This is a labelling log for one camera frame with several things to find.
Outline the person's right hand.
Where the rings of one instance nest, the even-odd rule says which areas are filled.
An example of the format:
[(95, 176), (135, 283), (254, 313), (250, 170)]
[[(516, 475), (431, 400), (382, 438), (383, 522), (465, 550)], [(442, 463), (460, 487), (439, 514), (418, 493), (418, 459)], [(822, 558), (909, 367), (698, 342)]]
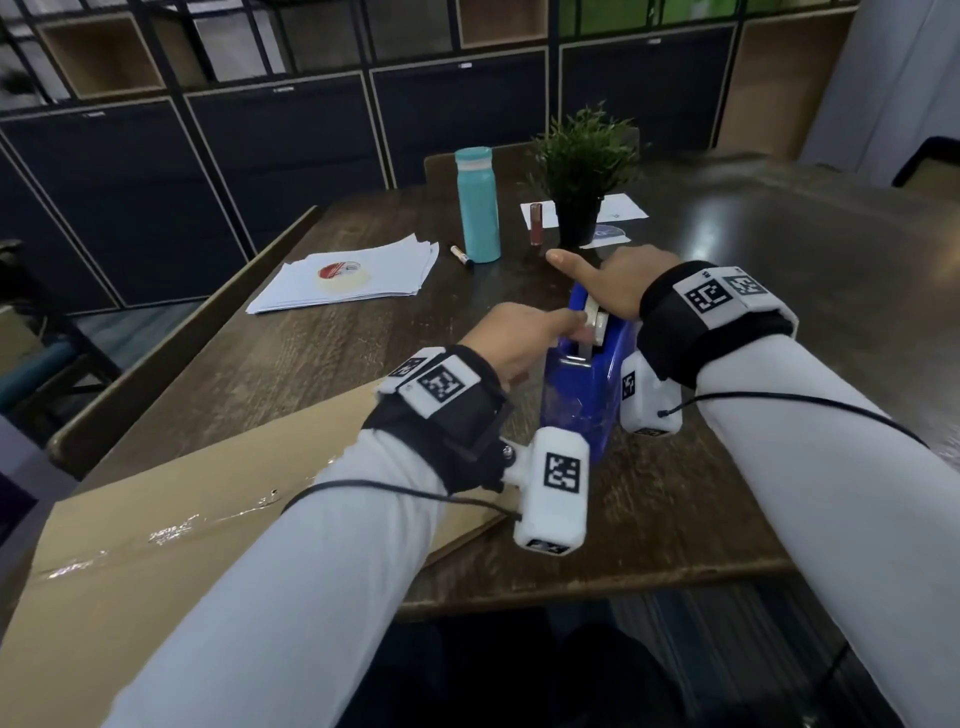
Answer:
[(673, 252), (652, 245), (620, 247), (598, 267), (602, 272), (599, 288), (584, 290), (607, 312), (621, 319), (638, 320), (646, 290), (681, 263)]

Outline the person's left hand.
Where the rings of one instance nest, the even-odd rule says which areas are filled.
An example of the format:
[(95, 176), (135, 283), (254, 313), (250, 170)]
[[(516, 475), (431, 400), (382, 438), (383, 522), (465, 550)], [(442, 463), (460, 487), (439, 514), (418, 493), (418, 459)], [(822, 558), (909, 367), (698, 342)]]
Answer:
[(484, 358), (495, 371), (500, 385), (509, 391), (523, 383), (534, 365), (559, 342), (547, 340), (547, 312), (516, 302), (502, 302), (459, 343)]

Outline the clear tape roll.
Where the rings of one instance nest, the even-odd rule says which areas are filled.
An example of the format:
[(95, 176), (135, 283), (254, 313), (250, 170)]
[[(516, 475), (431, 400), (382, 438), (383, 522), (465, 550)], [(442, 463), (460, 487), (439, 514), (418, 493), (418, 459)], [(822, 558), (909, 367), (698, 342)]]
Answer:
[(585, 324), (592, 332), (589, 346), (591, 349), (602, 347), (606, 337), (609, 313), (590, 295), (587, 295), (584, 301), (583, 312), (586, 316)]

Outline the blue tape dispenser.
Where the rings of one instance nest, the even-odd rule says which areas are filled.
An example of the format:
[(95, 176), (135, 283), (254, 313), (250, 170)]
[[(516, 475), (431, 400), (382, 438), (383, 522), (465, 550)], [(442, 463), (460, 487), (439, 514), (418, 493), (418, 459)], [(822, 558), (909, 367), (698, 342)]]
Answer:
[(540, 426), (582, 435), (591, 464), (602, 459), (619, 422), (621, 365), (635, 351), (637, 330), (633, 321), (607, 315), (600, 345), (560, 338), (546, 354)]

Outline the person's right forearm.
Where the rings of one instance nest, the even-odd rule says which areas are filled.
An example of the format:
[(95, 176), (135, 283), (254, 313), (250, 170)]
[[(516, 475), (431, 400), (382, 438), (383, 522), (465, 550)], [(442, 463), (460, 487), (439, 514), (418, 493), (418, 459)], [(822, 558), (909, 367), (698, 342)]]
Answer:
[(818, 404), (699, 407), (904, 724), (960, 728), (960, 472), (886, 424)]

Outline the person's left forearm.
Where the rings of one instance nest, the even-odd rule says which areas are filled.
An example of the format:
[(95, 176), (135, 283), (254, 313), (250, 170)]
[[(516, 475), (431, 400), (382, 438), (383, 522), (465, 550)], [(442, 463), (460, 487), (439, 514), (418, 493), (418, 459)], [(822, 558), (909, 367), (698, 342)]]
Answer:
[(449, 495), (362, 430), (115, 697), (102, 728), (329, 728), (355, 693)]

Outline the white paper sheet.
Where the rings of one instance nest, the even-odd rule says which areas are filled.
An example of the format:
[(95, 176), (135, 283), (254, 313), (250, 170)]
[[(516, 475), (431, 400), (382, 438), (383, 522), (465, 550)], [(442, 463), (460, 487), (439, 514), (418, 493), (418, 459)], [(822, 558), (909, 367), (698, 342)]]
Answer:
[[(539, 200), (536, 203), (540, 206), (542, 226), (545, 229), (558, 228), (560, 222), (554, 200)], [(617, 225), (647, 217), (648, 214), (626, 193), (610, 193), (601, 200), (595, 222), (600, 225)]]

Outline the green potted plant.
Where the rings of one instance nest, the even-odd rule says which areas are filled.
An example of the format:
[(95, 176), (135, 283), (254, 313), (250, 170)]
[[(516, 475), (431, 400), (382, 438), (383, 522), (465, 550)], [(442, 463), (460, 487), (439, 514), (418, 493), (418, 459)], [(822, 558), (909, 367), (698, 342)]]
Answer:
[(641, 146), (633, 121), (610, 116), (603, 103), (552, 118), (534, 138), (531, 181), (554, 204), (558, 249), (593, 240), (604, 198), (636, 176)]

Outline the black wrist band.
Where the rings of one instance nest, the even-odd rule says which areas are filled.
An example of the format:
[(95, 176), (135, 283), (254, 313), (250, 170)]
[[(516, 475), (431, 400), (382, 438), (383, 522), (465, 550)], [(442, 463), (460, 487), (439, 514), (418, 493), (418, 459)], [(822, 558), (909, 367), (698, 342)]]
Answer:
[(481, 382), (426, 419), (397, 394), (387, 395), (376, 401), (362, 429), (385, 432), (406, 445), (450, 495), (478, 488), (501, 493), (507, 458), (500, 434), (513, 406), (484, 358), (463, 345), (441, 348), (462, 358)]
[(658, 277), (641, 298), (636, 347), (661, 381), (671, 380), (694, 389), (701, 370), (709, 363), (763, 338), (789, 336), (788, 321), (776, 312), (750, 313), (708, 329), (673, 285), (714, 266), (702, 260), (682, 262)]

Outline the teal water bottle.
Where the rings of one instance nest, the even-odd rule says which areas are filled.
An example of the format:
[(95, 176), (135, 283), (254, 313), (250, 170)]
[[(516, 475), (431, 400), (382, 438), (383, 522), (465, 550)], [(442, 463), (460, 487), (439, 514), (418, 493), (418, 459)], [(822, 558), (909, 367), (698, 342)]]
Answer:
[(490, 147), (455, 151), (464, 251), (474, 263), (496, 262), (501, 256), (498, 189)]

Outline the white marker block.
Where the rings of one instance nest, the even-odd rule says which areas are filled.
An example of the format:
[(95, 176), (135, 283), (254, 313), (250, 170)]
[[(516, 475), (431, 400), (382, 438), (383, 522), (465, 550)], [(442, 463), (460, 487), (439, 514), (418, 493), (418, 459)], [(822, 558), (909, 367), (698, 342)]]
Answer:
[(792, 339), (797, 337), (797, 315), (738, 266), (705, 268), (677, 281), (673, 289), (711, 331), (750, 313), (775, 312), (788, 322), (788, 335)]
[(481, 383), (481, 376), (459, 355), (440, 346), (418, 350), (383, 378), (374, 395), (378, 402), (398, 395), (423, 419)]

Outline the wooden chair back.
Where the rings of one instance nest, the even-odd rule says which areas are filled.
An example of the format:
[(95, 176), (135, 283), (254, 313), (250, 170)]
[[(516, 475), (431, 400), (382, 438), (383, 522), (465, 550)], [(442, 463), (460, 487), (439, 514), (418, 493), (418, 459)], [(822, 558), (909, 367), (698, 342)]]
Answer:
[[(536, 142), (528, 141), (491, 148), (492, 170), (498, 185), (524, 184), (536, 171)], [(440, 153), (423, 160), (425, 183), (433, 187), (455, 186), (457, 166), (454, 153)]]

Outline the stack of white papers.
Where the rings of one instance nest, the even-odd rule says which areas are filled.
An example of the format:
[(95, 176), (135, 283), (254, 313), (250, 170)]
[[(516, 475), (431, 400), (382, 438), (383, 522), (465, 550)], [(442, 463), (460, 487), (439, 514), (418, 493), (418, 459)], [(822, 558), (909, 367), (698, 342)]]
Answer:
[[(294, 310), (387, 297), (415, 296), (439, 258), (440, 246), (410, 234), (388, 245), (355, 250), (314, 252), (284, 263), (265, 288), (248, 304), (247, 314)], [(346, 295), (325, 296), (316, 286), (318, 268), (336, 261), (358, 261), (370, 273), (370, 283)]]

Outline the dark cabinet door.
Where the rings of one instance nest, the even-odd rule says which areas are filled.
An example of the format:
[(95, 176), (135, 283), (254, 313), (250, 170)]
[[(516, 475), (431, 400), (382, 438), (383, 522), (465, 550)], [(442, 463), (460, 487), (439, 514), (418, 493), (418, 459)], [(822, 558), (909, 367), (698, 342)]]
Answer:
[(546, 47), (403, 64), (370, 72), (385, 157), (397, 188), (422, 185), (425, 158), (542, 134)]
[(648, 153), (707, 150), (734, 36), (722, 23), (561, 46), (558, 110), (600, 106), (637, 127)]
[(248, 262), (171, 99), (13, 116), (0, 135), (120, 303), (206, 298)]
[(258, 250), (309, 208), (388, 186), (360, 71), (191, 93), (186, 102)]

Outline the beige masking tape roll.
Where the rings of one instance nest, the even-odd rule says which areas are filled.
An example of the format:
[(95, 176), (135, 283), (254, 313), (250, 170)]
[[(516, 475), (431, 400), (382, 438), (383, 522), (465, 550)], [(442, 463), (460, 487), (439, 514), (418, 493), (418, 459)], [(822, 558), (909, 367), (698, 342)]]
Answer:
[(316, 286), (324, 296), (351, 294), (364, 289), (370, 282), (369, 269), (358, 261), (331, 262), (316, 271)]

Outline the wooden open cubby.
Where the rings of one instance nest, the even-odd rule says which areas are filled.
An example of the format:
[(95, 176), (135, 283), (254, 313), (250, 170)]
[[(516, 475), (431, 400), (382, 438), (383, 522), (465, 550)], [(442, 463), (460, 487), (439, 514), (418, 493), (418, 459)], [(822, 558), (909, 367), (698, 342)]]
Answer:
[(549, 0), (457, 0), (462, 48), (543, 41)]
[(165, 87), (137, 18), (129, 11), (42, 22), (36, 30), (79, 100)]

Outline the wooden side panel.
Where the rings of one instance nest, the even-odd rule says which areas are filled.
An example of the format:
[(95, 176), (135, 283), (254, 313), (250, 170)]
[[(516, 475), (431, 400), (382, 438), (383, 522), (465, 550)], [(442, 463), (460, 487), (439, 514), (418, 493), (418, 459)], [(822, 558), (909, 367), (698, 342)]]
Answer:
[(856, 12), (845, 6), (747, 20), (731, 61), (716, 147), (797, 161)]

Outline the white curtain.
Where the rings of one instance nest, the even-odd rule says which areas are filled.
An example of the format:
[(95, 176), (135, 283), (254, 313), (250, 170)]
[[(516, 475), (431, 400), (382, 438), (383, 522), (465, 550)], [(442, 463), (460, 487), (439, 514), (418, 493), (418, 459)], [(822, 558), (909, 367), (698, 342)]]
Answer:
[(960, 0), (862, 0), (798, 161), (876, 187), (960, 140)]

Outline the black chair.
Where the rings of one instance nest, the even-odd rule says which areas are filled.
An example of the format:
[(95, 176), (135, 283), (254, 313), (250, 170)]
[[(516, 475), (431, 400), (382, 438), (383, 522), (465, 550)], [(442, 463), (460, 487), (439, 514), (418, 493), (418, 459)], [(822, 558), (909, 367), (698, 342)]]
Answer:
[(892, 188), (960, 204), (960, 139), (932, 136), (896, 173)]

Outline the flat cardboard box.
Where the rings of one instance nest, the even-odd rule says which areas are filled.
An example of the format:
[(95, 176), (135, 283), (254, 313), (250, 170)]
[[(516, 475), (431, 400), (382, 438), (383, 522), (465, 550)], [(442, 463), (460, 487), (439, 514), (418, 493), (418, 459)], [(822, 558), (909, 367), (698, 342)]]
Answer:
[(99, 728), (210, 586), (354, 443), (378, 384), (56, 504), (0, 641), (0, 728)]

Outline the dark chair with teal seat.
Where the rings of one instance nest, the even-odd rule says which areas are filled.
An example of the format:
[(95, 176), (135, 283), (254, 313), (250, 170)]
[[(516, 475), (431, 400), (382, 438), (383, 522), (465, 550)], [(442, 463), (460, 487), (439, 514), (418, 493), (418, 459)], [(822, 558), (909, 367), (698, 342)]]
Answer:
[(0, 309), (38, 323), (39, 349), (0, 372), (0, 416), (44, 447), (66, 425), (59, 401), (99, 395), (122, 370), (28, 270), (22, 248), (20, 240), (0, 240)]

